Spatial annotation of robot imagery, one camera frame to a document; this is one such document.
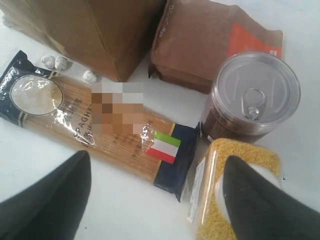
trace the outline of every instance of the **can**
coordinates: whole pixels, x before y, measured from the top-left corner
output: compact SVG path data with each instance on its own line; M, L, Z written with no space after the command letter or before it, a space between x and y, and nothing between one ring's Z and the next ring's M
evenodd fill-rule
M279 58L246 52L229 58L212 85L201 117L202 135L253 143L296 111L301 89Z

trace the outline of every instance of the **brown package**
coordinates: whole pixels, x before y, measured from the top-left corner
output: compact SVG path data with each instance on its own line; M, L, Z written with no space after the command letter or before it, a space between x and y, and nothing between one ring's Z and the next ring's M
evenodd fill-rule
M208 94L222 63L247 51L282 56L283 33L237 5L168 0L151 51L150 76Z
M0 0L0 8L24 34L125 82L151 47L164 2Z

